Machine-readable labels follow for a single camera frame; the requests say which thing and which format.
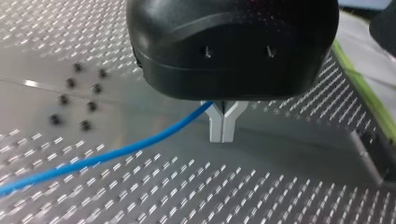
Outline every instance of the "perforated metal plate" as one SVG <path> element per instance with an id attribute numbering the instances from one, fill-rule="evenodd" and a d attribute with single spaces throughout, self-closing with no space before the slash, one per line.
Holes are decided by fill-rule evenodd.
<path id="1" fill-rule="evenodd" d="M 3 1 L 0 42 L 1 184 L 138 141 L 198 106 L 144 81 L 121 0 Z M 393 190 L 347 137 L 380 130 L 331 53 L 312 91 L 250 105 L 232 144 L 208 143 L 201 116 L 156 147 L 1 198 L 0 223 L 394 223 Z"/>

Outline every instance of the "green edge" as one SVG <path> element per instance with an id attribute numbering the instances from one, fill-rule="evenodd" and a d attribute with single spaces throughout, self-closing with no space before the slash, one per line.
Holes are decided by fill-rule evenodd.
<path id="1" fill-rule="evenodd" d="M 388 110 L 384 107 L 381 101 L 376 97 L 376 94 L 364 80 L 359 72 L 357 72 L 343 52 L 341 45 L 337 40 L 332 44 L 332 51 L 335 53 L 340 64 L 345 68 L 346 75 L 352 81 L 353 85 L 357 88 L 362 98 L 373 112 L 376 121 L 380 125 L 382 131 L 388 138 L 396 140 L 396 125 Z"/>

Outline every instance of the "metal surface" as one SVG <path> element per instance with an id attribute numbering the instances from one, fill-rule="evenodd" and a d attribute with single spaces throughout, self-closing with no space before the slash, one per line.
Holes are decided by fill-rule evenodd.
<path id="1" fill-rule="evenodd" d="M 0 4 L 1 184 L 138 141 L 199 105 L 142 79 L 124 4 Z M 0 223 L 394 223 L 393 190 L 376 185 L 348 137 L 357 127 L 380 132 L 330 54 L 312 91 L 250 103 L 233 143 L 209 143 L 201 116 L 141 153 L 1 198 Z"/>

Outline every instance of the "blue cable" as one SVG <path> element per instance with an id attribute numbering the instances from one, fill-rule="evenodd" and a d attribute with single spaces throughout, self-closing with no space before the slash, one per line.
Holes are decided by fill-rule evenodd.
<path id="1" fill-rule="evenodd" d="M 88 158 L 86 160 L 78 161 L 73 164 L 65 165 L 65 166 L 59 167 L 57 169 L 52 169 L 52 170 L 48 170 L 48 171 L 45 171 L 42 173 L 38 173 L 36 175 L 31 175 L 24 179 L 17 180 L 13 183 L 4 185 L 4 186 L 0 187 L 0 196 L 7 195 L 16 189 L 22 189 L 26 186 L 38 184 L 38 183 L 50 180 L 50 179 L 55 178 L 60 175 L 65 175 L 65 174 L 69 174 L 69 173 L 81 170 L 84 167 L 94 166 L 100 162 L 111 161 L 118 157 L 122 157 L 122 156 L 128 155 L 130 153 L 133 153 L 139 149 L 142 149 L 145 147 L 150 147 L 150 146 L 152 146 L 156 143 L 159 143 L 162 140 L 170 137 L 174 133 L 177 133 L 182 128 L 186 127 L 193 120 L 195 120 L 200 115 L 202 115 L 211 105 L 212 105 L 212 102 L 204 103 L 198 109 L 196 109 L 194 112 L 189 114 L 186 118 L 182 119 L 178 123 L 172 125 L 171 127 L 167 128 L 166 130 L 162 131 L 161 133 L 157 133 L 157 134 L 155 134 L 149 138 L 146 138 L 140 142 L 131 144 L 126 147 L 122 147 L 121 149 L 118 149 L 118 150 L 113 150 L 113 151 L 110 151 L 107 153 L 103 153 L 101 155 Z"/>

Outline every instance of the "black small object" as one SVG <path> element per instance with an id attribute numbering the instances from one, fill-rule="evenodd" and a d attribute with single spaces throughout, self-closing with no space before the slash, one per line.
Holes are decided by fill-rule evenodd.
<path id="1" fill-rule="evenodd" d="M 107 71 L 104 68 L 99 69 L 99 78 L 106 78 L 107 77 Z"/>
<path id="2" fill-rule="evenodd" d="M 98 105 L 97 105 L 96 102 L 90 101 L 90 102 L 87 103 L 87 107 L 88 107 L 89 111 L 93 112 L 93 111 L 95 111 L 98 108 Z"/>
<path id="3" fill-rule="evenodd" d="M 67 86 L 69 89 L 73 89 L 73 88 L 76 87 L 76 81 L 75 81 L 72 77 L 70 77 L 70 78 L 68 78 L 68 79 L 66 80 L 66 86 Z"/>
<path id="4" fill-rule="evenodd" d="M 94 85 L 92 86 L 92 91 L 93 91 L 93 93 L 99 94 L 99 93 L 102 92 L 102 90 L 103 90 L 102 85 L 99 84 L 99 83 L 98 83 L 98 84 L 94 84 Z"/>
<path id="5" fill-rule="evenodd" d="M 53 114 L 53 115 L 49 116 L 49 122 L 53 125 L 59 125 L 62 123 L 62 120 L 59 115 Z"/>
<path id="6" fill-rule="evenodd" d="M 76 72 L 81 72 L 82 71 L 82 65 L 81 63 L 74 63 L 73 67 L 75 69 Z"/>
<path id="7" fill-rule="evenodd" d="M 87 120 L 83 120 L 80 123 L 80 126 L 81 126 L 81 130 L 84 131 L 84 132 L 89 131 L 91 129 L 91 127 L 92 127 L 91 123 L 89 121 L 87 121 Z"/>
<path id="8" fill-rule="evenodd" d="M 68 105 L 69 104 L 69 98 L 67 97 L 67 95 L 63 94 L 59 97 L 59 103 L 61 105 Z"/>

